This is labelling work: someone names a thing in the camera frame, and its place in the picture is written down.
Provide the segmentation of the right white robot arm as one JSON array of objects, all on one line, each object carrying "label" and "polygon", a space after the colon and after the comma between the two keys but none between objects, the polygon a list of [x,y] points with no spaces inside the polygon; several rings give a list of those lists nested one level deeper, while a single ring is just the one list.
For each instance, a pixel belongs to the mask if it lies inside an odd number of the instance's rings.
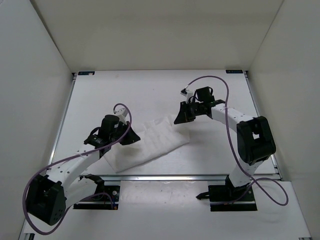
[{"label": "right white robot arm", "polygon": [[237,166],[225,180],[224,195],[236,200],[251,181],[257,168],[276,152],[276,145],[264,116],[253,117],[228,107],[222,99],[216,100],[211,87],[180,92],[185,100],[180,103],[175,125],[193,122],[197,116],[208,116],[236,133]]}]

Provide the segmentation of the white pleated skirt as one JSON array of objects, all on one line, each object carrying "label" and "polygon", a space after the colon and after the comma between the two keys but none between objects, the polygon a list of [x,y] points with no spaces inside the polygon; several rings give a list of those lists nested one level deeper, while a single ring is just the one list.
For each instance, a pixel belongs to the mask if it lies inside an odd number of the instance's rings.
[{"label": "white pleated skirt", "polygon": [[174,124],[172,114],[133,126],[140,140],[115,144],[103,158],[114,172],[119,173],[145,164],[190,142],[190,131]]}]

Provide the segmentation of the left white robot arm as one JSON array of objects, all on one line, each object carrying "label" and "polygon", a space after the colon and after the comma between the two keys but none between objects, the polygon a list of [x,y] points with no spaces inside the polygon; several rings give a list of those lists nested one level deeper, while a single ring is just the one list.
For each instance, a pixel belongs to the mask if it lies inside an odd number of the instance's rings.
[{"label": "left white robot arm", "polygon": [[101,177],[84,174],[113,145],[136,143],[140,137],[131,127],[132,116],[125,109],[106,115],[94,128],[74,156],[50,164],[46,174],[36,173],[23,193],[23,213],[49,226],[57,224],[72,205],[82,199],[99,199],[105,187]]}]

